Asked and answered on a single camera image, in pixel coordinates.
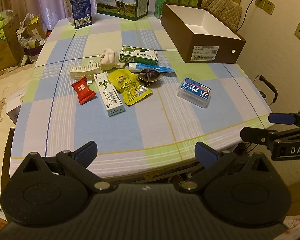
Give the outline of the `red candy packet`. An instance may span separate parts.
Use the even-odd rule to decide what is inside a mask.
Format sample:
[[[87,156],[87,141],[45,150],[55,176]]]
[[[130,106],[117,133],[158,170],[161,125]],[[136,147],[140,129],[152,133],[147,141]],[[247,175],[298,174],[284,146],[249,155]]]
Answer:
[[[87,80],[88,79],[86,77],[83,77],[71,85],[77,93],[78,101],[81,105],[88,102],[96,95],[96,93],[88,87]]]

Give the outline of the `dark snack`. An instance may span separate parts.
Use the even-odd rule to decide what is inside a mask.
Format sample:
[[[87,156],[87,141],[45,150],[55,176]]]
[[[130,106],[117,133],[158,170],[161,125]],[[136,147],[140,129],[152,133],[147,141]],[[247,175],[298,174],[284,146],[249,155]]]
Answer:
[[[161,72],[157,71],[156,69],[145,68],[136,76],[137,80],[143,86],[149,86],[152,83],[160,80],[162,77]]]

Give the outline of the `white cloth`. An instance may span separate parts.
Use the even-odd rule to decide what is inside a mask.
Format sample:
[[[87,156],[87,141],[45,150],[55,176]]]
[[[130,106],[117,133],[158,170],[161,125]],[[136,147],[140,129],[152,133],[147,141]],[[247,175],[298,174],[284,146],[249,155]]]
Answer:
[[[110,48],[106,48],[100,56],[100,68],[104,72],[113,68],[122,69],[124,66],[125,63],[120,62],[119,54]]]

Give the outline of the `blue hand cream tube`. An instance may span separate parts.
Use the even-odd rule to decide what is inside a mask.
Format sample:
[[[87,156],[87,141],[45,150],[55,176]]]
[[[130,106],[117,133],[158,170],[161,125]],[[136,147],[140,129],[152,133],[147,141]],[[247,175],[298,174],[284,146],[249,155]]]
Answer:
[[[128,64],[128,70],[133,73],[140,73],[143,69],[151,69],[151,70],[157,70],[161,73],[174,73],[175,70],[168,67],[161,67],[161,66],[154,66],[154,65],[147,65],[143,63],[129,63]]]

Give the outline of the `clear box blue label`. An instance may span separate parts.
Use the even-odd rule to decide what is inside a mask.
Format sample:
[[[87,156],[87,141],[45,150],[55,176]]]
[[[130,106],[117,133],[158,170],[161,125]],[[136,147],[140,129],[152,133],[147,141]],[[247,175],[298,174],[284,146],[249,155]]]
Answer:
[[[201,108],[206,108],[211,98],[211,88],[186,77],[180,84],[177,96]]]

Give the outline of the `long white green medicine box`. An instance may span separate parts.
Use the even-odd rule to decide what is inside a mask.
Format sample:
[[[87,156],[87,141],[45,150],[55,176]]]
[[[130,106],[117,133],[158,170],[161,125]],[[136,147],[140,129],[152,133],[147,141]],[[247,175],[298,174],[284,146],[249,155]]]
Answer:
[[[108,116],[111,117],[124,112],[125,109],[116,91],[116,88],[108,80],[108,73],[103,72],[94,75],[94,81],[96,82],[98,91],[107,110]]]

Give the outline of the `white box on floor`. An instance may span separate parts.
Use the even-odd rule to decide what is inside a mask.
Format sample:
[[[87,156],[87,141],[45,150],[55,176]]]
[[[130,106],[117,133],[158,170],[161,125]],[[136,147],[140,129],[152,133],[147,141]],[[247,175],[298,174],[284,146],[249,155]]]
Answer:
[[[26,93],[27,87],[23,87],[18,91],[11,94],[6,103],[6,114],[12,120],[14,124],[17,123],[18,115],[21,105],[23,103],[23,97]]]

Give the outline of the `white plastic clip rack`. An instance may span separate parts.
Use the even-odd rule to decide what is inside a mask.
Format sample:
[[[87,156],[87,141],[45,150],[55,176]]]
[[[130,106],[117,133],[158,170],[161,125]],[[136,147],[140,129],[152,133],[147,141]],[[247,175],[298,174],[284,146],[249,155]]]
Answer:
[[[90,78],[94,75],[100,74],[101,69],[99,63],[94,60],[88,61],[87,65],[70,68],[70,78],[73,80],[80,80],[84,77]]]

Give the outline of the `yellow snack packet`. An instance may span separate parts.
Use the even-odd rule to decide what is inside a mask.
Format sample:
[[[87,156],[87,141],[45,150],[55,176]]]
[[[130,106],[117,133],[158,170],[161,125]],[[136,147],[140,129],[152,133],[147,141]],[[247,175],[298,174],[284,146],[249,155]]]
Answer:
[[[122,94],[127,106],[132,106],[153,93],[149,88],[140,84],[136,75],[127,69],[115,70],[109,75],[108,80]]]

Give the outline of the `brown cardboard shoe box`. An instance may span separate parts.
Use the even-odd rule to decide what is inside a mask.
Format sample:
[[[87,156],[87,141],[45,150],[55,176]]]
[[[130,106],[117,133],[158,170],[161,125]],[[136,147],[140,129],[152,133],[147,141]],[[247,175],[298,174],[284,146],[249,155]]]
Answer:
[[[212,12],[164,3],[161,25],[185,63],[236,63],[245,39]]]

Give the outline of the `quilted beige chair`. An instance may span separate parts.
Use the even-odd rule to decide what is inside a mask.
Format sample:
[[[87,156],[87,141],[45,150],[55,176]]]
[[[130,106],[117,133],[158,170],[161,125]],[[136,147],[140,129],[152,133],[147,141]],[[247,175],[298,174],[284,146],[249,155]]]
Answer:
[[[230,29],[236,31],[242,16],[242,7],[232,0],[202,0],[201,8],[213,13]]]

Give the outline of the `brown cardboard box with packs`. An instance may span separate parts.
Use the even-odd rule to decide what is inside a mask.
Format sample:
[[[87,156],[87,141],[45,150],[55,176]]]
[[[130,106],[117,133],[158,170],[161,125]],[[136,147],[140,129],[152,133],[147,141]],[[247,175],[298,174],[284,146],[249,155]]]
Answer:
[[[6,68],[20,66],[25,56],[23,47],[20,45],[16,31],[20,28],[17,14],[3,27],[5,39],[0,39],[0,71]]]

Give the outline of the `bin with crumpled packaging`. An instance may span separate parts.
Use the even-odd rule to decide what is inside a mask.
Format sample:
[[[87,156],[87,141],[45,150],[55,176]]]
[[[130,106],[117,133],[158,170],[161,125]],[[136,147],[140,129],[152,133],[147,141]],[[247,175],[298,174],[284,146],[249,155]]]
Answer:
[[[36,62],[47,40],[47,27],[42,16],[28,13],[16,31],[16,35],[30,62]]]

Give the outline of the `tall blue carton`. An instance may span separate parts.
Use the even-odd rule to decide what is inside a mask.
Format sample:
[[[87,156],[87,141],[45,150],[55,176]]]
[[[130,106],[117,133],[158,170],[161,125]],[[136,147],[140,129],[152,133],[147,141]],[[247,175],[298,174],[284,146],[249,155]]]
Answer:
[[[92,24],[90,0],[64,0],[66,18],[75,29]]]

